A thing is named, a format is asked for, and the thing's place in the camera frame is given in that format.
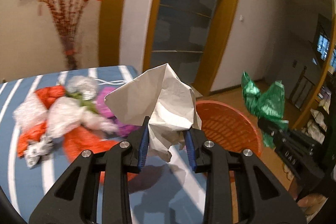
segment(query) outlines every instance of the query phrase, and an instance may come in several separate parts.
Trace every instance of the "purple plastic bag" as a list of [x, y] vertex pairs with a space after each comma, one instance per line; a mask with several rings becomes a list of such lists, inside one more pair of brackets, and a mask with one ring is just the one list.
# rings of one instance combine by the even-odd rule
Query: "purple plastic bag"
[[107, 94], [110, 94], [113, 90], [116, 90], [116, 88], [112, 86], [108, 86], [102, 89], [101, 92], [99, 92], [97, 98], [96, 98], [96, 108], [100, 115], [104, 116], [105, 118], [112, 118], [114, 117], [114, 114], [112, 111], [105, 105], [104, 98]]
[[102, 91], [98, 94], [96, 99], [96, 108], [100, 115], [113, 120], [119, 127], [119, 132], [116, 132], [120, 137], [126, 137], [128, 134], [130, 134], [132, 131], [137, 130], [140, 128], [140, 126], [133, 126], [131, 124], [124, 124], [120, 122], [115, 115], [112, 113], [112, 111], [105, 105], [104, 98], [107, 94], [110, 94], [113, 90], [116, 88], [112, 86], [108, 86], [102, 89]]

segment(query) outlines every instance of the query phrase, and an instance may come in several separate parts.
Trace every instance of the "orange laundry basket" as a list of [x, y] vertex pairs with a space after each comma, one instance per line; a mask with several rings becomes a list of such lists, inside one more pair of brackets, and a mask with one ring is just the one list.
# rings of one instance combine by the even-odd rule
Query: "orange laundry basket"
[[258, 157], [261, 155], [261, 136], [240, 111], [217, 101], [197, 101], [196, 110], [209, 140], [229, 151], [240, 153], [249, 148]]

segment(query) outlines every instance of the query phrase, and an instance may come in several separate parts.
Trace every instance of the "bed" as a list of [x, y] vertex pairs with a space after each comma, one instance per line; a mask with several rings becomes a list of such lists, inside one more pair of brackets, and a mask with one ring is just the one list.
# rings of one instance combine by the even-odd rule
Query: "bed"
[[[100, 79], [101, 89], [113, 81], [127, 83], [137, 76], [137, 72], [131, 66], [89, 68], [38, 75], [0, 85], [0, 185], [13, 207], [27, 222], [69, 162], [62, 150], [62, 140], [58, 140], [51, 156], [28, 169], [25, 159], [16, 156], [21, 130], [15, 125], [12, 113], [28, 93], [59, 83], [66, 85], [75, 75]], [[129, 182], [133, 224], [202, 223], [206, 178], [191, 171], [185, 150], [171, 147], [170, 152], [172, 159], [169, 163], [158, 157], [147, 157], [143, 171]], [[98, 223], [101, 223], [101, 206], [102, 187], [98, 195]]]

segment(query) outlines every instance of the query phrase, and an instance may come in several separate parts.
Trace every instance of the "doorway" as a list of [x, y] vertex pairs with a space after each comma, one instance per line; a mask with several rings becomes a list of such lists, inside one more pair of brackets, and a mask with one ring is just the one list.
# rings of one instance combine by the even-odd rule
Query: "doorway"
[[182, 82], [201, 85], [203, 90], [199, 92], [207, 94], [226, 46], [237, 1], [153, 0], [143, 70], [169, 63]]

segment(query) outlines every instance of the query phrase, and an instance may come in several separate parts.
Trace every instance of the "crumpled white paper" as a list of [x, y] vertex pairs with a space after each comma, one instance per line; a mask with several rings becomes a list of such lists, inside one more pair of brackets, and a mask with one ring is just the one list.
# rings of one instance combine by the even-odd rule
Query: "crumpled white paper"
[[92, 130], [116, 132], [118, 126], [113, 121], [81, 107], [80, 101], [69, 97], [58, 98], [49, 109], [47, 135], [60, 138], [81, 124]]
[[44, 122], [47, 119], [47, 109], [37, 95], [32, 93], [14, 110], [13, 117], [24, 132]]
[[169, 162], [171, 145], [184, 145], [182, 130], [200, 129], [195, 95], [169, 64], [147, 70], [105, 97], [105, 104], [125, 124], [140, 126], [150, 116], [149, 153]]

